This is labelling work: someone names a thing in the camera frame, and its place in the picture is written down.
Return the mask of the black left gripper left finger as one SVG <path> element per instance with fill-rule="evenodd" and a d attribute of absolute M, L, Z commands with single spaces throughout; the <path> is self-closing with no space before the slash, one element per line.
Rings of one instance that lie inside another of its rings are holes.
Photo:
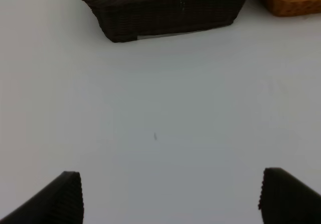
<path fill-rule="evenodd" d="M 83 223 L 79 172 L 64 171 L 36 195 L 1 219 L 1 223 Z"/>

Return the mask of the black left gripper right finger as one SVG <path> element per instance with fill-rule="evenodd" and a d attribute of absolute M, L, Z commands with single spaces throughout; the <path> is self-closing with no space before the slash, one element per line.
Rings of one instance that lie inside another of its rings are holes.
<path fill-rule="evenodd" d="M 320 223 L 320 194 L 282 168 L 265 168 L 258 209 L 263 223 Z"/>

